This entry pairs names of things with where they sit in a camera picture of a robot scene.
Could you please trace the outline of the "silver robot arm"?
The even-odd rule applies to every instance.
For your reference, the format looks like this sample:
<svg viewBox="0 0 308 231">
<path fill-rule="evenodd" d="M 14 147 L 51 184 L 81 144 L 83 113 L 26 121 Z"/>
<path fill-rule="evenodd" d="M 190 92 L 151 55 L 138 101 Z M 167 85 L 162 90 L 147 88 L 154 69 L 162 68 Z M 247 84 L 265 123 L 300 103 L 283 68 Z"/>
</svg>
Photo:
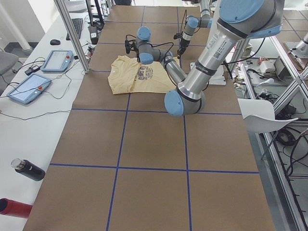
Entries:
<svg viewBox="0 0 308 231">
<path fill-rule="evenodd" d="M 210 28 L 213 18 L 210 16 L 210 7 L 208 0 L 192 0 L 192 3 L 200 4 L 200 17 L 187 15 L 184 13 L 182 21 L 185 19 L 185 27 L 183 31 L 174 35 L 174 39 L 180 39 L 180 46 L 177 50 L 177 58 L 180 59 L 188 48 L 190 41 L 198 28 Z"/>
<path fill-rule="evenodd" d="M 283 0 L 223 0 L 217 20 L 210 17 L 208 1 L 200 0 L 199 4 L 201 16 L 188 16 L 184 32 L 178 34 L 181 39 L 178 56 L 188 47 L 196 28 L 217 29 L 188 74 L 180 68 L 171 52 L 152 46 L 148 27 L 140 27 L 133 42 L 142 64 L 160 62 L 176 83 L 176 88 L 167 92 L 164 98 L 165 108 L 173 116 L 192 115 L 203 109 L 204 88 L 238 41 L 270 37 L 282 29 Z"/>
</svg>

